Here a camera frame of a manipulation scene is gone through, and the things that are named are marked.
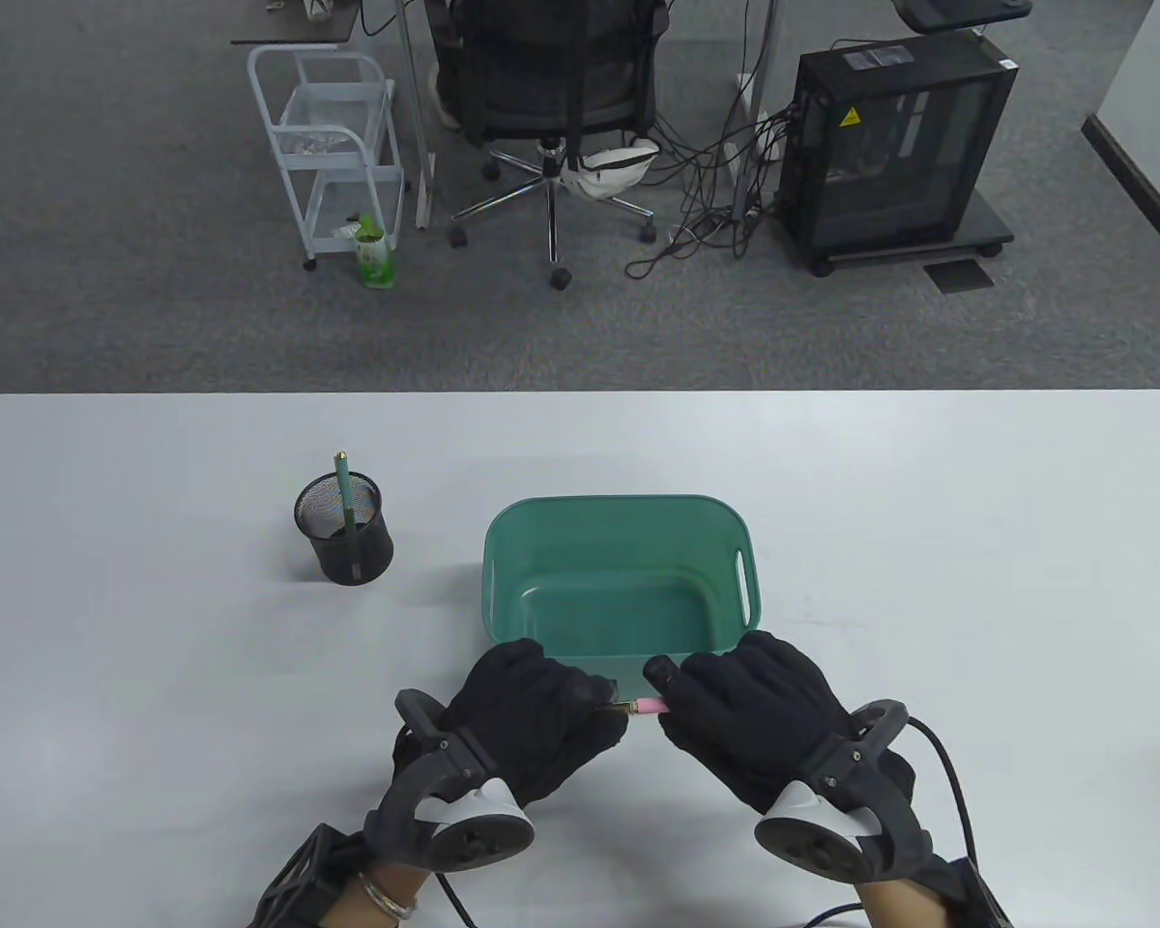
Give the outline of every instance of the white metal cart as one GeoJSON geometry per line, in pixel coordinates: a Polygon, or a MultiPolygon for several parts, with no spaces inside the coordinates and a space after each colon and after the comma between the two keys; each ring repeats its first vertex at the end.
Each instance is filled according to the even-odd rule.
{"type": "Polygon", "coordinates": [[[313,270],[321,253],[355,251],[354,239],[341,230],[361,212],[372,213],[394,248],[404,213],[404,165],[391,119],[394,81],[369,55],[333,44],[259,45],[249,52],[246,67],[297,220],[305,269],[313,270]],[[259,80],[259,59],[274,53],[290,55],[298,77],[278,121],[270,116],[259,80]],[[311,80],[307,65],[317,61],[355,61],[357,77],[311,80]],[[290,172],[316,173],[304,211],[290,172]]]}

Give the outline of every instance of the black mesh pen holder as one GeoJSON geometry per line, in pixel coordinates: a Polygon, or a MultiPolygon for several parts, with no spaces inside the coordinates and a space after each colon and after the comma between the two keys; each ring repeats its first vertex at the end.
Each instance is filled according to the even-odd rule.
{"type": "Polygon", "coordinates": [[[345,501],[335,473],[317,478],[302,490],[292,509],[300,534],[314,545],[327,580],[358,587],[380,577],[396,551],[382,517],[382,492],[364,473],[351,472],[351,513],[356,516],[355,553],[345,531],[345,501]]]}

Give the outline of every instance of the silver bracelet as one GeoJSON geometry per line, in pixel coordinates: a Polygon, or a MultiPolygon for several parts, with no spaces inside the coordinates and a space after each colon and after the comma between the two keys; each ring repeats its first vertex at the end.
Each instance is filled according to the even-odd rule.
{"type": "Polygon", "coordinates": [[[407,922],[408,919],[412,919],[413,912],[416,911],[415,901],[412,901],[407,907],[400,906],[398,901],[378,889],[369,876],[358,873],[357,878],[361,879],[361,885],[364,889],[364,894],[369,897],[369,901],[380,908],[387,919],[394,920],[394,922],[407,922]]]}

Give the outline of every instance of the chair base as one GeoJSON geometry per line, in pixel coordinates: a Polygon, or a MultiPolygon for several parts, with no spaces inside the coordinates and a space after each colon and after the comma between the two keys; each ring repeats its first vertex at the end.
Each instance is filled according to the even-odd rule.
{"type": "MultiPolygon", "coordinates": [[[[545,217],[548,222],[548,239],[546,247],[550,256],[550,267],[552,267],[552,273],[550,273],[550,287],[554,290],[563,290],[567,287],[567,283],[572,282],[572,274],[568,273],[566,267],[561,266],[561,260],[559,259],[559,226],[558,226],[558,194],[559,189],[563,187],[563,155],[564,145],[561,140],[550,140],[550,138],[544,138],[537,145],[537,151],[542,152],[542,164],[535,165],[529,160],[517,159],[514,154],[508,154],[507,152],[491,148],[487,151],[490,154],[490,160],[486,162],[486,167],[483,168],[483,174],[487,180],[495,180],[499,174],[495,171],[491,171],[492,166],[496,167],[496,164],[502,162],[503,165],[509,165],[510,167],[517,168],[520,172],[527,173],[530,180],[522,182],[519,187],[513,187],[506,191],[506,194],[493,195],[486,200],[481,200],[479,203],[473,203],[467,209],[461,209],[455,216],[451,217],[451,231],[449,233],[452,247],[459,247],[462,244],[466,244],[467,239],[464,235],[464,230],[459,229],[457,223],[471,219],[481,212],[490,212],[491,209],[501,206],[505,203],[510,203],[513,200],[517,200],[521,195],[528,194],[528,191],[541,189],[545,191],[545,217]]],[[[652,209],[646,209],[645,206],[638,206],[637,204],[624,200],[623,197],[610,197],[607,200],[595,200],[596,203],[608,203],[611,206],[618,206],[626,212],[633,212],[635,216],[645,219],[645,226],[640,230],[640,241],[652,242],[657,240],[657,230],[653,225],[654,212],[652,209]]]]}

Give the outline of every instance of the pink marker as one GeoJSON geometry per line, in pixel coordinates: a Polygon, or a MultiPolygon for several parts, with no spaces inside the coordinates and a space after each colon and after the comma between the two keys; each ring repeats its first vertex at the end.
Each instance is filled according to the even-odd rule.
{"type": "Polygon", "coordinates": [[[628,712],[629,716],[661,716],[670,711],[664,699],[655,697],[629,698],[625,702],[610,703],[607,709],[628,712]]]}

